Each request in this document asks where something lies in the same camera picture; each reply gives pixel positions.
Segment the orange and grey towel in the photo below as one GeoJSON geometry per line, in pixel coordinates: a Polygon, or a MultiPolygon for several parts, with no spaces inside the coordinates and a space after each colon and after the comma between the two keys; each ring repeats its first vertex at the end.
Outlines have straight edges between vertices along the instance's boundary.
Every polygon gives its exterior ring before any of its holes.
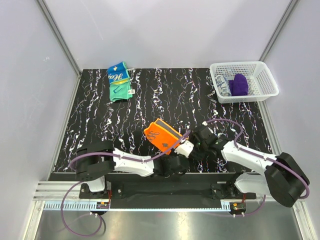
{"type": "Polygon", "coordinates": [[[182,137],[178,131],[160,118],[151,122],[143,133],[147,140],[161,152],[165,152],[182,137]]]}

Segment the teal and blue towel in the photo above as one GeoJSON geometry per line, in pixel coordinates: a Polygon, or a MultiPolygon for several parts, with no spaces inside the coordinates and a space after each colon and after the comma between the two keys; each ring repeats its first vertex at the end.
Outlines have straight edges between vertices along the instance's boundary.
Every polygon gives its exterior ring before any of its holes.
{"type": "Polygon", "coordinates": [[[135,91],[131,88],[131,77],[124,61],[107,69],[109,99],[111,102],[129,100],[135,91]]]}

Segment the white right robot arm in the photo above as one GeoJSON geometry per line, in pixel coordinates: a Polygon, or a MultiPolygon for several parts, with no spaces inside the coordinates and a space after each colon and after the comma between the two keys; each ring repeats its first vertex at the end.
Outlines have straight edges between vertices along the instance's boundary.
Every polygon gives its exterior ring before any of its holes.
{"type": "Polygon", "coordinates": [[[209,154],[253,171],[239,174],[227,185],[228,195],[232,198],[246,193],[269,195],[282,206],[290,208],[297,200],[310,194],[310,181],[288,153],[274,155],[253,150],[236,140],[216,136],[205,125],[192,131],[189,141],[196,153],[209,154]]]}

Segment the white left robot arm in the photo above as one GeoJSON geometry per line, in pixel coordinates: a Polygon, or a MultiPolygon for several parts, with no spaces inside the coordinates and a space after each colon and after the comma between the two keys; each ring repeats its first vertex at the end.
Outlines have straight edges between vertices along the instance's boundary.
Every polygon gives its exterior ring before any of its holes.
{"type": "Polygon", "coordinates": [[[166,151],[156,156],[140,156],[114,148],[113,142],[108,140],[79,148],[69,167],[75,171],[76,180],[87,185],[90,194],[103,198],[109,189],[107,174],[116,171],[144,178],[184,174],[189,169],[193,148],[190,141],[183,140],[171,149],[173,153],[166,151]]]}

